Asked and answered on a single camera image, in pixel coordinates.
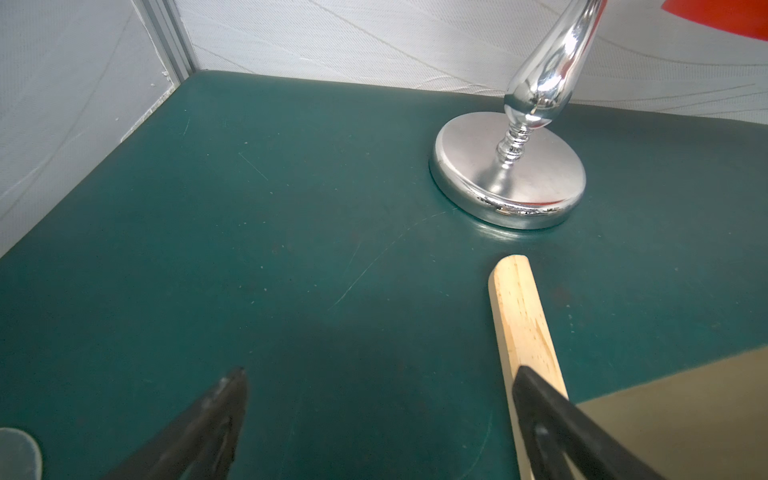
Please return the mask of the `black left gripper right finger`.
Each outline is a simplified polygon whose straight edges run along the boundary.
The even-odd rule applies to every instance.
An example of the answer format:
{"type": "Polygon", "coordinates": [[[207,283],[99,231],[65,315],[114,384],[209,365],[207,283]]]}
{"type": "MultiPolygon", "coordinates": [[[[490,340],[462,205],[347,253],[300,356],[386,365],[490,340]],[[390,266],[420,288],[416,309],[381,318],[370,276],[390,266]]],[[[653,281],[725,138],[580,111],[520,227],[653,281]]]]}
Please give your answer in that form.
{"type": "Polygon", "coordinates": [[[572,479],[572,468],[586,479],[660,477],[532,368],[518,368],[511,394],[536,479],[572,479]]]}

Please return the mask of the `white postcard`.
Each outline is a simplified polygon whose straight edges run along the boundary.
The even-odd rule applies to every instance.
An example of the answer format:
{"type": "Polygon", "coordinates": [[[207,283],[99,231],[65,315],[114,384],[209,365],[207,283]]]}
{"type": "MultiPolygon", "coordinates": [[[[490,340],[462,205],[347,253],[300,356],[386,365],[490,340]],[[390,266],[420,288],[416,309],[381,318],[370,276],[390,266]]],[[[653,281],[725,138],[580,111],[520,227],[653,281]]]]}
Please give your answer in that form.
{"type": "Polygon", "coordinates": [[[666,479],[767,476],[767,350],[595,398],[580,409],[666,479]]]}

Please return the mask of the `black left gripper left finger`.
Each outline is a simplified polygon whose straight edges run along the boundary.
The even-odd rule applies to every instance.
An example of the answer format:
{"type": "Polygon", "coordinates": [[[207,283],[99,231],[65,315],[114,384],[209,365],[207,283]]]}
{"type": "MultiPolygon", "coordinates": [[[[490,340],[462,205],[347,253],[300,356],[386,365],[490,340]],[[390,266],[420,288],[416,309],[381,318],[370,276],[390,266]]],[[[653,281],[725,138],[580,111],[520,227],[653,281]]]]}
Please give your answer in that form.
{"type": "Polygon", "coordinates": [[[225,479],[235,460],[248,401],[238,367],[206,390],[106,479],[225,479]]]}

